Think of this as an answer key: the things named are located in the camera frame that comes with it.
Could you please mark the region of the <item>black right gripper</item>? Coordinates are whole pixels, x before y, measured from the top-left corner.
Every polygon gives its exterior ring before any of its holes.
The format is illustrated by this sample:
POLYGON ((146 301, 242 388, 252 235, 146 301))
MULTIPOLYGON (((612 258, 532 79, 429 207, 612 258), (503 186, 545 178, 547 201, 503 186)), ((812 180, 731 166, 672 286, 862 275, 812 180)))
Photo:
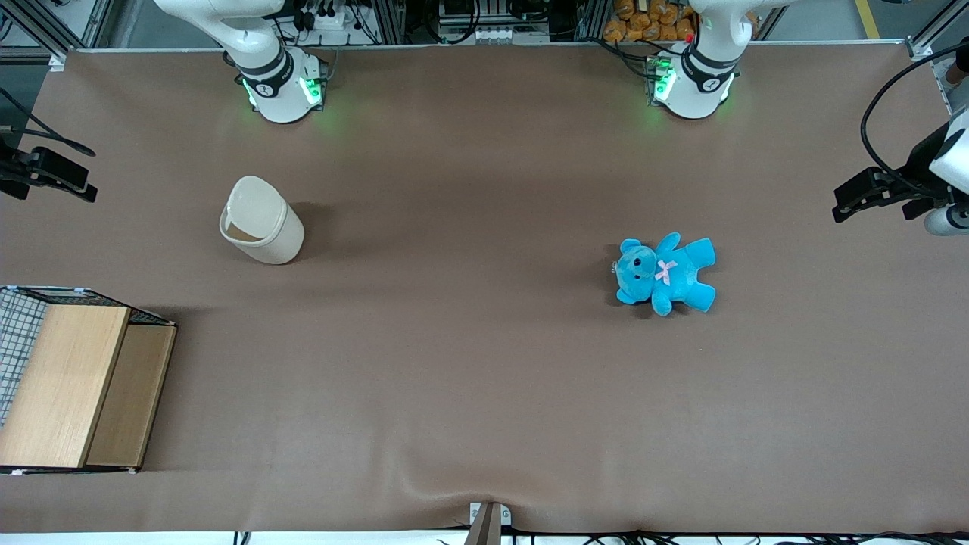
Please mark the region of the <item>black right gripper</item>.
POLYGON ((88 170, 45 146, 35 146, 29 155, 7 155, 1 159, 1 191, 26 200, 31 187, 46 186, 94 203, 98 189, 88 183, 88 170))

